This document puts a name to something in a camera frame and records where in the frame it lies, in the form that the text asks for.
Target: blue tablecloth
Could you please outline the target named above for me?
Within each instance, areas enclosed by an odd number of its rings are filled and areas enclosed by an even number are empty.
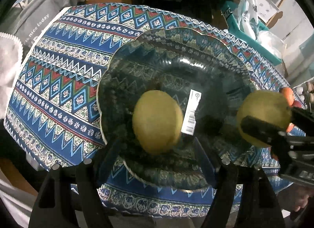
[[[278,91],[287,81],[252,48],[233,35],[183,15],[125,4],[71,7],[56,17],[32,47],[10,99],[5,127],[42,167],[77,165],[104,146],[99,128],[96,88],[115,51],[149,29],[189,27],[221,40],[246,65],[253,83]],[[303,132],[294,128],[295,135]],[[252,148],[275,191],[289,185],[276,176],[279,165],[268,149]],[[98,189],[104,205],[153,216],[205,216],[215,195],[159,188],[136,180],[118,159]],[[242,186],[238,185],[233,210]]]

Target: white cloth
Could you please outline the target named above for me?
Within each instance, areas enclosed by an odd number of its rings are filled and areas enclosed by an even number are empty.
[[[21,41],[10,34],[0,33],[0,119],[5,116],[14,79],[19,74],[22,55]]]
[[[27,228],[30,214],[36,197],[24,192],[10,183],[0,169],[0,198],[14,220],[22,227]]]

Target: lemon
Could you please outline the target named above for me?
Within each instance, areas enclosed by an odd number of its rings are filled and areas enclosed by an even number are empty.
[[[137,101],[132,126],[142,148],[149,154],[169,151],[180,139],[183,114],[165,92],[151,90]]]
[[[288,109],[287,100],[282,94],[264,90],[250,93],[238,110],[237,126],[241,136],[257,147],[269,147],[269,145],[242,131],[241,120],[248,115],[276,125],[282,131],[286,131],[291,121],[291,111]]]

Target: tablecloth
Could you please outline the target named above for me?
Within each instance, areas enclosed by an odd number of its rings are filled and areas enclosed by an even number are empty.
[[[123,44],[149,29],[189,27],[221,40],[246,65],[251,80],[278,91],[288,86],[277,70],[245,42],[204,22],[148,6],[120,3],[65,9],[37,39],[12,93],[5,127],[42,167],[77,165],[105,144],[99,129],[96,90],[108,61]],[[294,128],[295,135],[304,133]],[[252,147],[275,191],[290,183],[276,176],[279,163],[268,149]],[[239,207],[237,186],[232,211]],[[103,204],[128,213],[152,216],[205,216],[215,195],[211,187],[184,192],[136,180],[118,159],[106,184],[98,189]]]

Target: orange object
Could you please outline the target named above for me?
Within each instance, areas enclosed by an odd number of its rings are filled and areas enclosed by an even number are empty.
[[[288,126],[288,128],[286,129],[286,132],[292,131],[293,127],[294,127],[294,124],[293,124],[293,123],[289,123],[289,126]]]
[[[278,161],[278,156],[276,154],[272,154],[272,158]]]
[[[291,106],[294,102],[293,90],[289,87],[284,87],[279,90],[279,92],[284,95],[286,98],[288,105]]]

